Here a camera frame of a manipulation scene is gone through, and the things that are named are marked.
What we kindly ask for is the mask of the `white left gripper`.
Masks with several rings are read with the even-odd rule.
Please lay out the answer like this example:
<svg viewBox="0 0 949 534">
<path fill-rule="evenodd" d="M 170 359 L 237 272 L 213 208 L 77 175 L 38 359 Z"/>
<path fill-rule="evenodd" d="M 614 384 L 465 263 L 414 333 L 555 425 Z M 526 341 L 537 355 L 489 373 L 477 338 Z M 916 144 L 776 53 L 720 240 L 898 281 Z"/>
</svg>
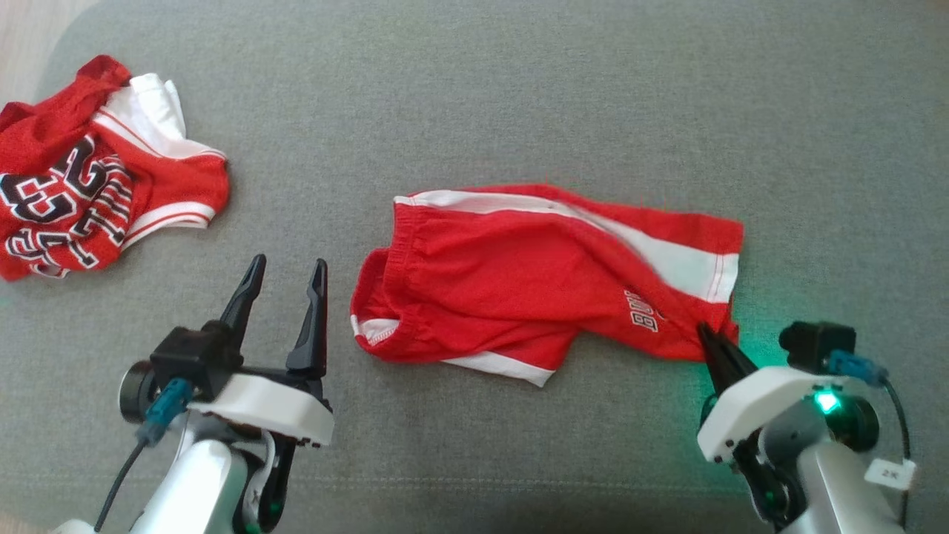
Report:
<svg viewBox="0 0 949 534">
<path fill-rule="evenodd" d="M 248 269 L 220 315 L 228 329 L 228 345 L 240 351 L 252 304 L 263 286 L 265 255 L 252 257 Z M 306 287 L 309 304 L 287 369 L 308 379 L 322 379 L 328 365 L 328 264 L 318 258 Z M 192 401 L 189 410 L 210 416 L 238 432 L 270 432 L 302 445 L 328 446 L 334 415 L 311 393 L 260 375 L 234 373 L 211 401 Z"/>
</svg>

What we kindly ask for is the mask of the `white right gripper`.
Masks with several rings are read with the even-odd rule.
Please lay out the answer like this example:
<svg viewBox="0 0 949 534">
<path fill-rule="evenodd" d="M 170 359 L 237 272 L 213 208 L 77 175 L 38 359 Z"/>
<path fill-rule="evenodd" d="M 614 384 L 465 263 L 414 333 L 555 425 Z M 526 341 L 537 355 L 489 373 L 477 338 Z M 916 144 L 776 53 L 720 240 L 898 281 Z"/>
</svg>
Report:
<svg viewBox="0 0 949 534">
<path fill-rule="evenodd" d="M 847 378 L 814 375 L 790 367 L 758 369 L 739 345 L 708 323 L 698 325 L 699 341 L 718 401 L 697 435 L 704 459 L 733 459 L 733 449 L 766 423 L 816 391 L 843 386 Z"/>
</svg>

